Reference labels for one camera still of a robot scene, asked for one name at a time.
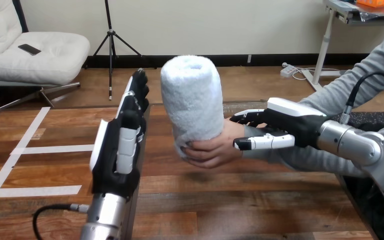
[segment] orange object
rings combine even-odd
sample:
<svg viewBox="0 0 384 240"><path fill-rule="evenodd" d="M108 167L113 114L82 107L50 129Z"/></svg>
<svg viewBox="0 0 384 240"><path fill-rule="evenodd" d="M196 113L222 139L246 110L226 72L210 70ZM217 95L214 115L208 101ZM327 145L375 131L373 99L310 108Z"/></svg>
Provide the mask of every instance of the orange object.
<svg viewBox="0 0 384 240"><path fill-rule="evenodd" d="M384 0L357 0L357 3L375 8L384 7Z"/></svg>

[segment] black cable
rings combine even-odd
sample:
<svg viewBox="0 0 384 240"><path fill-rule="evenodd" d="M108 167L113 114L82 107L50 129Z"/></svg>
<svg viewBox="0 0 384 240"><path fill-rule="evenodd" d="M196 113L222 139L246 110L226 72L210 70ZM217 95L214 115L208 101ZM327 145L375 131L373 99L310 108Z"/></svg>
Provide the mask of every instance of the black cable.
<svg viewBox="0 0 384 240"><path fill-rule="evenodd" d="M371 72L371 73L368 73L368 74L362 76L358 80L358 82L355 84L355 86L352 89L351 93L349 94L348 101L346 102L347 106L354 107L354 102L356 101L356 96L357 96L357 93L359 92L360 85L364 82L364 80L366 80L367 78L369 78L371 76L374 76L374 75L381 75L381 76L384 77L384 72L382 72L382 71L375 71L375 72Z"/></svg>
<svg viewBox="0 0 384 240"><path fill-rule="evenodd" d="M47 205L39 208L34 214L33 214L33 231L34 235L36 236L37 240L42 240L42 237L38 231L38 217L41 212L46 210L71 210L70 209L71 204L53 204L53 205Z"/></svg>

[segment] chair leg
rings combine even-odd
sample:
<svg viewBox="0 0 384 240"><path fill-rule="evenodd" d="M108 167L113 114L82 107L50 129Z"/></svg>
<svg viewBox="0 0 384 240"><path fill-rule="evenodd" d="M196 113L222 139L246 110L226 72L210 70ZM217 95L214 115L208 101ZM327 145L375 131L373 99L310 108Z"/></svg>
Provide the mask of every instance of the chair leg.
<svg viewBox="0 0 384 240"><path fill-rule="evenodd" d="M46 88L46 89L43 89L42 91L45 94L50 94L50 93L55 93L55 92L61 91L63 89L72 88L72 87L80 88L80 82L74 82L74 83L70 83L70 84L67 84L67 85Z"/></svg>
<svg viewBox="0 0 384 240"><path fill-rule="evenodd" d="M24 96L24 97L20 98L20 99L17 99L17 100L15 100L13 102L10 102L10 103L8 103L6 105L3 105L3 106L0 107L0 109L6 109L6 108L9 108L9 107L13 107L15 105L22 104L22 103L25 103L27 101L36 99L37 97L38 97L38 92L34 92L34 93L31 93L31 94L29 94L27 96Z"/></svg>
<svg viewBox="0 0 384 240"><path fill-rule="evenodd" d="M46 94L44 93L45 90L41 89L39 91L39 96L45 100L45 102L48 104L49 107L51 108L54 108L54 105L52 104L51 100L49 100L49 98L46 96Z"/></svg>

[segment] tape line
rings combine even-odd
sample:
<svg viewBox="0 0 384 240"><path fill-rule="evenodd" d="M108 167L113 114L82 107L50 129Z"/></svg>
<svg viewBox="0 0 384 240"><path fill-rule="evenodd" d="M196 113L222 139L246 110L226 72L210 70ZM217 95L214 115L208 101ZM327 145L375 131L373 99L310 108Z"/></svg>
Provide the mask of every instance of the tape line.
<svg viewBox="0 0 384 240"><path fill-rule="evenodd" d="M82 185L0 188L0 198L76 195Z"/></svg>
<svg viewBox="0 0 384 240"><path fill-rule="evenodd" d="M44 120L46 114L49 112L49 109L50 109L50 107L42 107L42 109L39 111L37 116L31 122L27 131L25 131L21 140L18 142L16 148L25 148L27 146L30 139L33 137L36 130L38 129L39 125ZM9 156L8 160L6 160L5 164L3 165L3 167L0 170L0 188L4 184L7 177L10 175L10 172L13 169L13 166L17 163L19 158L20 158L20 154L13 154L13 155Z"/></svg>
<svg viewBox="0 0 384 240"><path fill-rule="evenodd" d="M53 153L72 153L72 152L88 152L94 149L93 144L89 145L68 145L68 146L40 146L40 147L24 147L15 148L11 155L21 154L53 154Z"/></svg>

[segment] white desk leg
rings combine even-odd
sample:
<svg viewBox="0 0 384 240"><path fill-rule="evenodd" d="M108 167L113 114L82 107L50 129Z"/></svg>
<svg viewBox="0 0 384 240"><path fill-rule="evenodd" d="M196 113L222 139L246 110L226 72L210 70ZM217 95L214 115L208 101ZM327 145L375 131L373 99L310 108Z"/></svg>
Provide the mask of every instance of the white desk leg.
<svg viewBox="0 0 384 240"><path fill-rule="evenodd" d="M331 41L332 25L334 23L334 18L336 14L336 11L332 9L330 10L329 22L327 23L326 33L324 34L323 42L321 43L320 53L318 54L317 59L317 65L315 66L314 70L314 76L310 73L310 71L302 71L307 81L316 91L322 89L322 86L320 86L319 84L319 78L322 72L323 63L325 62L326 53L328 52L329 42Z"/></svg>

